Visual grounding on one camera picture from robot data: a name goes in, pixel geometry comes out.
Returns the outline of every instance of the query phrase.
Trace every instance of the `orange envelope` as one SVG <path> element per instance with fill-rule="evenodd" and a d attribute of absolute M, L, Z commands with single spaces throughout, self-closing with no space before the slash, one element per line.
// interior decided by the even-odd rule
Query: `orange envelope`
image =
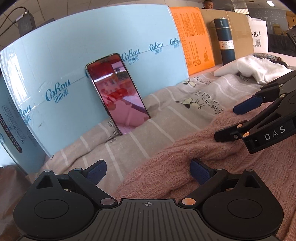
<path fill-rule="evenodd" d="M 215 66 L 209 36 L 197 7 L 170 8 L 180 40 L 189 75 Z"/>

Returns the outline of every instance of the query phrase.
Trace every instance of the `pink knit sweater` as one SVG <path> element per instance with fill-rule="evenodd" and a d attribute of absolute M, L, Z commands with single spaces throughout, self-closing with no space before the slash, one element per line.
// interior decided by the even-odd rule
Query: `pink knit sweater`
<path fill-rule="evenodd" d="M 277 237 L 296 240 L 296 135 L 255 154 L 249 154 L 242 140 L 217 143 L 216 130 L 249 120 L 267 105 L 237 116 L 231 110 L 218 115 L 210 126 L 176 141 L 128 174 L 118 187 L 116 199 L 175 198 L 177 201 L 199 185 L 190 176 L 189 163 L 200 158 L 212 168 L 230 173 L 253 169 L 269 187 L 284 210 L 284 220 Z"/>

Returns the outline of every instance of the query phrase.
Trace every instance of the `black cable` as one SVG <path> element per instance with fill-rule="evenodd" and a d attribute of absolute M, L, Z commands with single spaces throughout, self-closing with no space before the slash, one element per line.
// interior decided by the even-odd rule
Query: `black cable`
<path fill-rule="evenodd" d="M 7 29 L 4 30 L 4 32 L 2 34 L 0 34 L 0 37 L 12 26 L 16 23 L 17 21 L 13 21 L 11 25 L 9 25 L 9 27 Z"/>
<path fill-rule="evenodd" d="M 26 9 L 25 7 L 16 7 L 15 9 L 13 9 L 13 10 L 7 15 L 7 17 L 5 18 L 4 22 L 1 24 L 0 28 L 3 26 L 3 24 L 5 23 L 5 21 L 8 19 L 9 15 L 10 15 L 14 10 L 19 9 L 19 8 L 23 8 L 25 11 L 28 11 L 28 9 Z"/>

